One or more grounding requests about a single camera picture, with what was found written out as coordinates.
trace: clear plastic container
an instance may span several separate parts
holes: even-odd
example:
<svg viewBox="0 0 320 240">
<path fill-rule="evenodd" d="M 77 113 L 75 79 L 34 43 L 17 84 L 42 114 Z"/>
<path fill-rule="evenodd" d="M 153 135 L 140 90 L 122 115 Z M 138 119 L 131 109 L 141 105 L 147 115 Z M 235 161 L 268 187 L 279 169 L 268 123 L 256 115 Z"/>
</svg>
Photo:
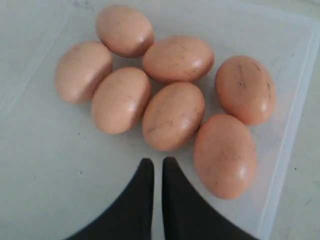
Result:
<svg viewBox="0 0 320 240">
<path fill-rule="evenodd" d="M 191 35 L 215 51 L 212 71 L 197 85 L 205 119 L 221 112 L 214 94 L 219 65 L 232 55 L 264 63 L 277 103 L 266 123 L 251 127 L 258 170 L 241 197 L 220 200 L 201 184 L 193 142 L 159 153 L 141 126 L 116 136 L 99 132 L 90 104 L 62 102 L 54 88 L 59 57 L 73 44 L 96 40 L 95 16 L 105 0 L 8 1 L 0 5 L 0 239 L 63 239 L 97 217 L 124 189 L 142 157 L 155 164 L 152 234 L 163 240 L 162 159 L 175 156 L 199 193 L 252 235 L 269 238 L 290 153 L 320 43 L 317 22 L 291 13 L 229 0 L 116 0 L 142 11 L 158 39 Z M 140 59 L 114 57 L 114 67 L 141 67 Z M 159 86 L 154 84 L 154 91 Z"/>
</svg>

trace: egg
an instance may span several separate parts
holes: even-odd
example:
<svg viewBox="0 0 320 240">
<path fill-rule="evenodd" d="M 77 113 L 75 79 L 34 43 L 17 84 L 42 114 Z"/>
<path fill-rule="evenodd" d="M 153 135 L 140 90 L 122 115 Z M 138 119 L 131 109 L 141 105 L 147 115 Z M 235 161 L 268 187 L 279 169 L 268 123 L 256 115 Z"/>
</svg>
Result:
<svg viewBox="0 0 320 240">
<path fill-rule="evenodd" d="M 204 186 L 216 197 L 234 199 L 252 183 L 257 153 L 249 129 L 228 114 L 210 117 L 197 133 L 193 161 Z"/>
<path fill-rule="evenodd" d="M 163 84 L 194 82 L 213 67 L 215 55 L 203 40 L 192 36 L 169 36 L 155 42 L 145 53 L 145 72 Z"/>
<path fill-rule="evenodd" d="M 161 89 L 148 104 L 142 118 L 145 141 L 158 151 L 172 151 L 186 144 L 203 120 L 205 99 L 188 82 Z"/>
<path fill-rule="evenodd" d="M 93 96 L 94 123 L 104 133 L 124 133 L 142 118 L 151 96 L 149 78 L 142 70 L 118 69 L 102 81 Z"/>
<path fill-rule="evenodd" d="M 96 33 L 113 53 L 125 58 L 138 58 L 155 41 L 154 29 L 139 11 L 125 6 L 103 8 L 96 17 Z"/>
<path fill-rule="evenodd" d="M 252 57 L 233 56 L 223 62 L 215 77 L 215 91 L 222 108 L 244 124 L 261 124 L 275 109 L 274 81 Z"/>
<path fill-rule="evenodd" d="M 112 68 L 112 54 L 101 42 L 84 41 L 76 44 L 60 58 L 56 66 L 56 92 L 68 103 L 88 102 Z"/>
</svg>

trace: speckled eggshell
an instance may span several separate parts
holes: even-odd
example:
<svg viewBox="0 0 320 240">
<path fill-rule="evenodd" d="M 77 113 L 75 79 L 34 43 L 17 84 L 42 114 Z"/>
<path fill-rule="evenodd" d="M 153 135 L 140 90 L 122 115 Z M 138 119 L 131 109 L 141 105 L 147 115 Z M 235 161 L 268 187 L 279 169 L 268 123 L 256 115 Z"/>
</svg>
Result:
<svg viewBox="0 0 320 240">
<path fill-rule="evenodd" d="M 125 58 L 142 57 L 155 41 L 149 20 L 125 5 L 103 8 L 96 17 L 95 29 L 101 42 Z"/>
<path fill-rule="evenodd" d="M 254 179 L 256 145 L 240 120 L 228 114 L 217 114 L 197 133 L 193 161 L 202 183 L 213 195 L 234 199 Z"/>
<path fill-rule="evenodd" d="M 213 67 L 215 55 L 203 40 L 192 36 L 169 36 L 156 41 L 145 53 L 145 72 L 163 84 L 194 82 Z"/>
<path fill-rule="evenodd" d="M 142 70 L 118 69 L 103 80 L 93 96 L 94 123 L 104 133 L 124 133 L 142 118 L 151 96 L 151 83 Z"/>
<path fill-rule="evenodd" d="M 145 141 L 158 151 L 173 151 L 186 144 L 203 120 L 205 99 L 187 82 L 165 86 L 148 104 L 142 131 Z"/>
<path fill-rule="evenodd" d="M 217 71 L 215 91 L 222 108 L 244 124 L 261 124 L 275 109 L 274 81 L 266 67 L 252 57 L 227 59 Z"/>
<path fill-rule="evenodd" d="M 88 102 L 112 68 L 112 54 L 106 46 L 98 41 L 81 42 L 60 58 L 54 77 L 56 92 L 68 103 Z"/>
</svg>

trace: eggshell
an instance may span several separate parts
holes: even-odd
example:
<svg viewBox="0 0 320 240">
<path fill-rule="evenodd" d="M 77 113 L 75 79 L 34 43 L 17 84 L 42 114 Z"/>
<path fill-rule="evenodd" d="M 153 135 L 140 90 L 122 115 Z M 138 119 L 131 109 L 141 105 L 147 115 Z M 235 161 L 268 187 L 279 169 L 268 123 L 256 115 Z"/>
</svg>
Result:
<svg viewBox="0 0 320 240">
<path fill-rule="evenodd" d="M 201 90 L 187 82 L 165 86 L 148 104 L 142 132 L 146 142 L 159 151 L 186 144 L 203 120 L 205 99 Z"/>
<path fill-rule="evenodd" d="M 120 134 L 141 119 L 152 96 L 148 76 L 125 67 L 107 76 L 97 88 L 91 106 L 95 125 L 108 134 Z"/>
<path fill-rule="evenodd" d="M 170 36 L 155 42 L 142 64 L 153 80 L 170 84 L 199 80 L 211 70 L 214 61 L 213 50 L 205 41 L 192 36 Z"/>
<path fill-rule="evenodd" d="M 99 39 L 113 53 L 126 58 L 143 56 L 155 41 L 149 20 L 125 5 L 103 8 L 97 15 L 95 29 Z"/>
<path fill-rule="evenodd" d="M 274 81 L 266 67 L 248 56 L 233 56 L 218 69 L 215 91 L 222 108 L 244 124 L 266 121 L 276 105 Z"/>
<path fill-rule="evenodd" d="M 214 115 L 203 124 L 193 160 L 202 183 L 221 199 L 239 197 L 257 169 L 256 146 L 249 129 L 228 114 Z"/>
<path fill-rule="evenodd" d="M 112 68 L 112 54 L 106 46 L 98 41 L 81 42 L 60 58 L 54 77 L 56 92 L 69 103 L 88 102 Z"/>
</svg>

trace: plastic container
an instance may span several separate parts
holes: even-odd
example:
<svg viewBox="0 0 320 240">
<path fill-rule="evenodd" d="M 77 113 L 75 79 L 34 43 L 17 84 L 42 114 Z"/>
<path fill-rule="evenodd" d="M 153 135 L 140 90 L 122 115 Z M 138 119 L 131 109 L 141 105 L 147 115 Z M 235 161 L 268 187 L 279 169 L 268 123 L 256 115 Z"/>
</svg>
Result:
<svg viewBox="0 0 320 240">
<path fill-rule="evenodd" d="M 108 136 L 90 116 L 90 104 L 62 102 L 54 88 L 59 57 L 73 44 L 96 40 L 94 20 L 104 0 L 8 1 L 0 6 L 0 239 L 64 239 L 97 217 L 132 177 L 142 157 L 155 164 L 153 239 L 163 240 L 162 159 L 175 156 L 200 194 L 226 218 L 267 240 L 320 43 L 312 19 L 238 1 L 119 0 L 142 11 L 158 39 L 192 35 L 215 51 L 212 71 L 198 86 L 206 115 L 221 112 L 214 77 L 232 55 L 264 63 L 276 85 L 276 110 L 252 127 L 258 170 L 241 197 L 220 200 L 201 184 L 192 164 L 193 143 L 159 153 L 141 126 Z M 141 66 L 114 57 L 114 67 Z"/>
</svg>

